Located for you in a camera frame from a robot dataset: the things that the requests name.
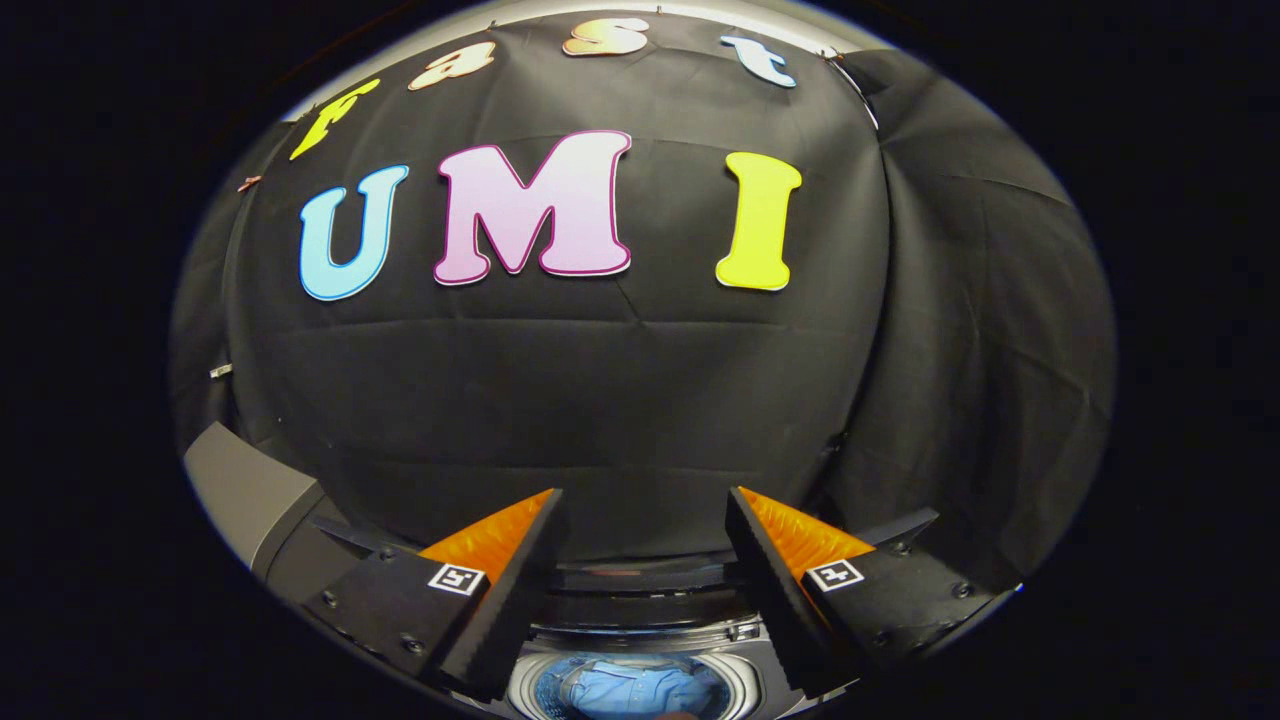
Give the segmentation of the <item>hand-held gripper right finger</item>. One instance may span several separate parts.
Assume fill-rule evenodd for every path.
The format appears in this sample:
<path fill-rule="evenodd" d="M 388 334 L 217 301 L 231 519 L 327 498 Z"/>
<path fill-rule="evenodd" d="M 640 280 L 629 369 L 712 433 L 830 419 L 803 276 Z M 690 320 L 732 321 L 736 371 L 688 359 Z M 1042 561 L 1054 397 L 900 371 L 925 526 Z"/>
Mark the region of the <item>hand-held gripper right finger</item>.
<path fill-rule="evenodd" d="M 810 698 L 919 664 L 1023 583 L 963 518 L 928 507 L 849 534 L 735 487 L 724 529 L 787 683 Z"/>

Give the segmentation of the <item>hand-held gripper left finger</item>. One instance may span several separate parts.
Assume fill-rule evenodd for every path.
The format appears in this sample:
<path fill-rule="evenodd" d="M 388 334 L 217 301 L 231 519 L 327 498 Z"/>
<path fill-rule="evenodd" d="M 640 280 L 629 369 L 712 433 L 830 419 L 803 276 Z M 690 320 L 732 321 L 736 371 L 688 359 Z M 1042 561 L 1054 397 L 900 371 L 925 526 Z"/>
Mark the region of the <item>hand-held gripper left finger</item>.
<path fill-rule="evenodd" d="M 562 498 L 543 491 L 420 551 L 374 544 L 303 610 L 420 685 L 499 700 L 567 536 Z"/>

